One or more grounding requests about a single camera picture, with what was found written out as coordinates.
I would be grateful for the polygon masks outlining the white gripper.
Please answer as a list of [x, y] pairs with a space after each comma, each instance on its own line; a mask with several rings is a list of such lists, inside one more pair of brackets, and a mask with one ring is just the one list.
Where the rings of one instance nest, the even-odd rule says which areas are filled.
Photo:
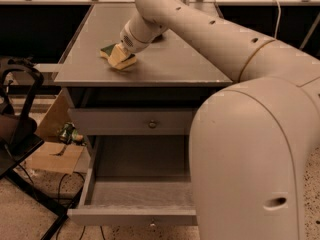
[[136, 12], [120, 32], [120, 43], [124, 48], [120, 44], [109, 47], [109, 64], [115, 69], [125, 69], [135, 64], [136, 56], [131, 53], [143, 51], [165, 31], [165, 26], [149, 22]]

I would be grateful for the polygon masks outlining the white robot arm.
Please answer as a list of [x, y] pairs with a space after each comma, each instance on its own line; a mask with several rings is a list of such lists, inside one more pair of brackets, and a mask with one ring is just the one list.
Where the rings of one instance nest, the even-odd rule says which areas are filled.
[[135, 0], [119, 63], [167, 29], [233, 82], [196, 112], [189, 137], [201, 240], [305, 240], [304, 172], [320, 142], [317, 59], [182, 0]]

